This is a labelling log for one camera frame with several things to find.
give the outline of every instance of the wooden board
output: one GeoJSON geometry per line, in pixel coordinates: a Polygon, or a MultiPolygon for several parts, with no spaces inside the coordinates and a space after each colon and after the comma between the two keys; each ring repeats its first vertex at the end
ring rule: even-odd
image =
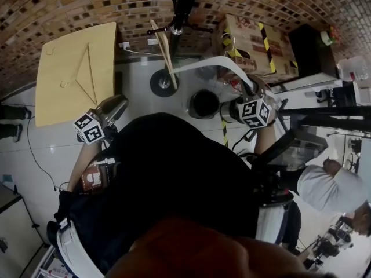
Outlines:
{"type": "Polygon", "coordinates": [[[75,120],[113,96],[115,35],[116,23],[107,23],[44,44],[36,84],[36,126],[75,120]]]}

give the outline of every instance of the brick wall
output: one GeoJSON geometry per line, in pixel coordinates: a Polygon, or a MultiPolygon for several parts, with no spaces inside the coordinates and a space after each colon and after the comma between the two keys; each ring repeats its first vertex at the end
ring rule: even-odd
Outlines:
{"type": "MultiPolygon", "coordinates": [[[[337,59],[368,55],[371,48],[371,0],[197,0],[190,22],[214,27],[223,14],[250,17],[290,31],[309,23],[339,28],[337,59]]],[[[116,21],[124,41],[138,51],[147,46],[149,19],[171,21],[171,0],[0,0],[0,97],[35,81],[42,45],[70,32],[116,21]]],[[[202,53],[210,35],[186,29],[181,53],[202,53]]]]}

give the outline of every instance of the shoe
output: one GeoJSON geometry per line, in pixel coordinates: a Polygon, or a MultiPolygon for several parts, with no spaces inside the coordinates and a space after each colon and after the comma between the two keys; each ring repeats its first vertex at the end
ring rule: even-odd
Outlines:
{"type": "Polygon", "coordinates": [[[22,130],[23,130],[22,124],[17,125],[17,134],[13,136],[14,143],[17,143],[21,139],[22,130]]]}
{"type": "Polygon", "coordinates": [[[30,119],[31,116],[32,116],[32,112],[30,110],[28,110],[26,107],[24,107],[24,111],[25,111],[24,117],[26,119],[30,119]]]}

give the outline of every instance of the tile floor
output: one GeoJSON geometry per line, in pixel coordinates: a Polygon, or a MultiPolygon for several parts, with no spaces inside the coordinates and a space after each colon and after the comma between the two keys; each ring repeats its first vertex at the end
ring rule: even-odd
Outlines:
{"type": "MultiPolygon", "coordinates": [[[[124,112],[117,127],[120,130],[132,119],[151,114],[154,112],[165,111],[177,115],[190,122],[203,134],[212,140],[223,143],[223,131],[221,119],[216,115],[213,119],[198,120],[191,118],[186,112],[187,100],[200,88],[208,88],[214,91],[221,101],[232,100],[235,98],[233,91],[215,81],[202,81],[198,78],[195,71],[182,72],[179,75],[181,80],[180,88],[173,96],[169,98],[160,98],[154,95],[149,87],[151,75],[163,68],[163,61],[146,61],[144,57],[142,62],[121,64],[117,66],[118,71],[124,75],[123,92],[129,99],[129,106],[124,112]]],[[[288,96],[289,103],[287,108],[297,108],[303,104],[303,96],[300,93],[292,93],[288,96]]],[[[34,114],[35,88],[28,89],[18,95],[7,99],[4,104],[25,104],[34,114]]],[[[307,107],[317,106],[314,100],[306,100],[307,107]]],[[[0,180],[4,175],[11,175],[13,183],[5,182],[10,187],[16,184],[20,194],[25,198],[32,218],[37,224],[40,224],[40,233],[46,238],[46,224],[53,219],[54,213],[58,209],[58,192],[53,190],[53,184],[50,178],[43,173],[35,164],[32,158],[30,147],[27,141],[27,120],[23,121],[24,132],[18,143],[13,143],[11,138],[0,140],[0,180]]],[[[232,123],[227,126],[227,137],[230,148],[237,142],[247,127],[240,123],[232,123]]],[[[325,136],[326,133],[333,130],[320,129],[318,133],[325,136]]],[[[277,135],[282,134],[282,129],[277,125],[277,135]]],[[[76,132],[71,122],[61,123],[53,126],[35,127],[34,119],[30,123],[28,132],[31,148],[38,163],[53,177],[56,186],[68,181],[74,163],[79,154],[82,144],[77,142],[76,132]]],[[[325,154],[318,158],[322,163],[323,157],[331,156],[333,158],[341,157],[342,142],[338,147],[337,138],[331,136],[328,138],[329,148],[325,154]]],[[[242,149],[253,151],[254,141],[249,144],[242,141],[235,149],[236,152],[242,149]]]]}

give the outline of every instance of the black shirt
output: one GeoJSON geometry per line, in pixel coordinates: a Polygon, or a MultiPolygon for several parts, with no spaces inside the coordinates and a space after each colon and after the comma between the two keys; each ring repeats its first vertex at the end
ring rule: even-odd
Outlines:
{"type": "MultiPolygon", "coordinates": [[[[65,217],[74,221],[82,245],[103,274],[168,216],[230,236],[255,237],[259,207],[250,169],[182,119],[164,113],[135,119],[94,160],[106,158],[115,158],[116,164],[108,170],[104,191],[86,193],[80,181],[73,193],[60,193],[55,215],[57,222],[65,217]]],[[[53,244],[52,227],[48,235],[53,244]]]]}

